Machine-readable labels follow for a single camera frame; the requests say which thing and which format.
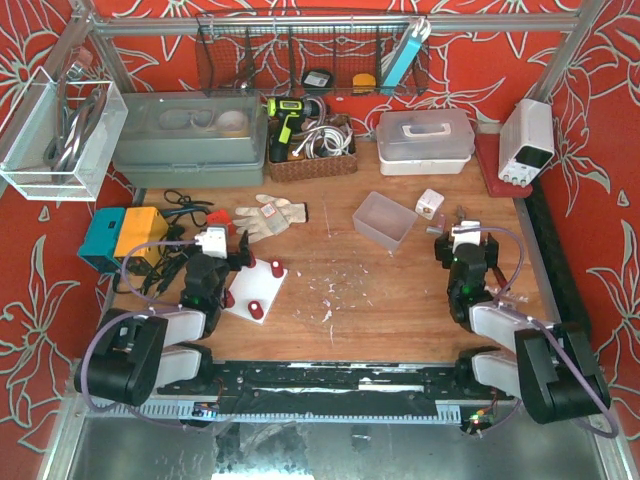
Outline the red spring front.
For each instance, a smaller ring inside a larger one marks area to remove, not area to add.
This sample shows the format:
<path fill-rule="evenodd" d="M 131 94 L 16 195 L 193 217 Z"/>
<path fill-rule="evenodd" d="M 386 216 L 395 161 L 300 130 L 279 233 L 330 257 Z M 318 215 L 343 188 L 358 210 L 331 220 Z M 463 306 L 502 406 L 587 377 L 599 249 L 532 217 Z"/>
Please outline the red spring front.
<path fill-rule="evenodd" d="M 248 311 L 254 320 L 261 320 L 264 316 L 264 310 L 259 301 L 251 301 L 248 304 Z"/>

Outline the beige work glove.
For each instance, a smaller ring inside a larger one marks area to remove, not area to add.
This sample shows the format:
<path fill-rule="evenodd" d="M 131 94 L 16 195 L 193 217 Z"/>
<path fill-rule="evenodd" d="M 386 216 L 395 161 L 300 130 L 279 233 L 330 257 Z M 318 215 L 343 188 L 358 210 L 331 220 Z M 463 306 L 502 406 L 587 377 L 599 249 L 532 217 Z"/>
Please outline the beige work glove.
<path fill-rule="evenodd" d="M 239 234 L 247 233 L 250 244 L 277 236 L 293 224 L 309 221 L 306 203 L 292 203 L 281 197 L 256 194 L 257 207 L 238 207 L 232 224 Z"/>

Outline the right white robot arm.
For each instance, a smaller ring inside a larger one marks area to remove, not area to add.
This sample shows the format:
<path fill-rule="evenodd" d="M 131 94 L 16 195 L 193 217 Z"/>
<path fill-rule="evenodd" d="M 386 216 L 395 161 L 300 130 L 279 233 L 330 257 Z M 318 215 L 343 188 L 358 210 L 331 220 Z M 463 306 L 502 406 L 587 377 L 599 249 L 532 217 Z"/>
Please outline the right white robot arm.
<path fill-rule="evenodd" d="M 585 331 L 576 323 L 542 321 L 508 306 L 502 299 L 511 280 L 497 293 L 486 275 L 498 265 L 497 227 L 472 222 L 435 239 L 435 258 L 449 272 L 447 298 L 452 319 L 465 330 L 488 338 L 495 347 L 462 356 L 464 376 L 521 401 L 538 424 L 603 415 L 618 433 L 607 383 Z"/>

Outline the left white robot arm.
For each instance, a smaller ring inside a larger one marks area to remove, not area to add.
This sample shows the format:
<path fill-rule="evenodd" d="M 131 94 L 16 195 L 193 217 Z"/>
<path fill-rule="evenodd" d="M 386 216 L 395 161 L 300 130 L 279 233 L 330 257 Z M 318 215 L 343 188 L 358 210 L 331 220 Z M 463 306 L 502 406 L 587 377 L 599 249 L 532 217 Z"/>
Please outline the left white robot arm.
<path fill-rule="evenodd" d="M 227 277 L 255 258 L 249 234 L 228 252 L 226 230 L 209 227 L 192 241 L 154 241 L 133 247 L 121 262 L 125 270 L 139 250 L 159 246 L 195 248 L 185 267 L 185 286 L 173 305 L 148 298 L 148 308 L 112 308 L 102 318 L 74 374 L 74 388 L 90 409 L 106 412 L 118 404 L 142 405 L 166 385 L 195 379 L 204 351 L 192 343 L 209 337 L 224 309 L 232 305 Z"/>

